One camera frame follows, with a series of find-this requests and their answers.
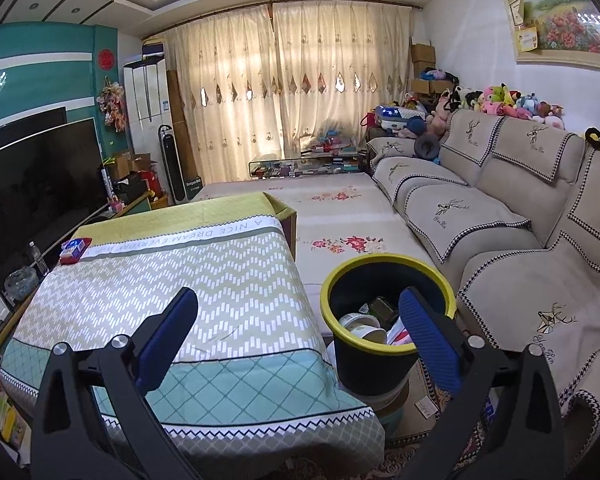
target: framed floral painting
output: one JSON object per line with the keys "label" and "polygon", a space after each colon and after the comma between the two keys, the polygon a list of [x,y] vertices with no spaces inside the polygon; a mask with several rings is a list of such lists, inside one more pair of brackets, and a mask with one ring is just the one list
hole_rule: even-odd
{"label": "framed floral painting", "polygon": [[538,48],[522,52],[505,0],[518,62],[563,63],[600,68],[600,13],[591,0],[523,0],[522,28],[538,30]]}

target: blue gripper pad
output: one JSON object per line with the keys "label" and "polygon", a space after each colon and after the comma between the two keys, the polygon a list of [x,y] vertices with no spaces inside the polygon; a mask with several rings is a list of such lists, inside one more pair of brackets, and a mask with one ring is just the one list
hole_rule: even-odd
{"label": "blue gripper pad", "polygon": [[136,387],[142,395],[160,387],[198,316],[198,297],[190,288],[181,288],[168,308],[171,309],[138,356]]}
{"label": "blue gripper pad", "polygon": [[422,306],[424,299],[419,294],[419,298],[416,297],[410,290],[412,288],[406,288],[400,294],[400,319],[436,386],[455,397],[462,387],[460,359]]}

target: plastic bottle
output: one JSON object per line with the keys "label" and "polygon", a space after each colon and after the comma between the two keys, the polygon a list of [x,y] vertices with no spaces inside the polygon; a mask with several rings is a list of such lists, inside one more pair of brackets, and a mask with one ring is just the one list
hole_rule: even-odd
{"label": "plastic bottle", "polygon": [[29,247],[31,247],[31,256],[33,256],[33,259],[36,262],[38,269],[40,269],[40,272],[42,273],[42,275],[43,276],[48,275],[49,268],[46,266],[46,262],[44,261],[44,259],[42,257],[42,253],[40,252],[40,249],[37,248],[35,243],[33,243],[33,242],[29,242]]}

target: yellow trash can rim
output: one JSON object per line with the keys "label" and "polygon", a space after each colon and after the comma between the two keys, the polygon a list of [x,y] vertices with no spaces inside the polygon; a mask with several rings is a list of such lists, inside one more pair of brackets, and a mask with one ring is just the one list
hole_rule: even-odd
{"label": "yellow trash can rim", "polygon": [[408,267],[413,267],[419,270],[424,275],[428,276],[436,283],[436,285],[442,291],[442,295],[445,298],[445,315],[451,319],[456,314],[456,297],[451,285],[445,279],[445,277],[438,272],[437,269],[427,265],[425,262],[410,256],[404,256],[403,254],[391,254],[391,253],[378,253],[378,254],[364,254],[363,256],[357,256],[351,260],[347,260],[340,266],[337,266],[327,276],[322,284],[320,290],[320,312],[324,318],[327,326],[333,332],[333,336],[343,341],[346,341],[353,347],[359,348],[371,354],[377,355],[406,355],[416,351],[416,345],[409,343],[400,346],[382,345],[380,343],[373,343],[366,341],[359,337],[354,336],[349,330],[344,328],[333,315],[331,307],[329,306],[329,296],[333,285],[347,272],[356,267],[360,267],[366,264],[372,263],[392,263],[402,264]]}

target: trash can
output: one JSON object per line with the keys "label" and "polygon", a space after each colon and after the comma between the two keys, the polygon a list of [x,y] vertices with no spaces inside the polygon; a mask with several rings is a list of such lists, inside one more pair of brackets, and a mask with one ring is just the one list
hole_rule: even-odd
{"label": "trash can", "polygon": [[415,286],[432,309],[449,318],[456,298],[437,269],[401,254],[365,254],[337,267],[320,291],[320,310],[333,332],[338,377],[361,396],[380,396],[394,388],[418,359],[415,345],[390,346],[366,341],[346,330],[338,320],[377,296],[395,306],[401,292]]}

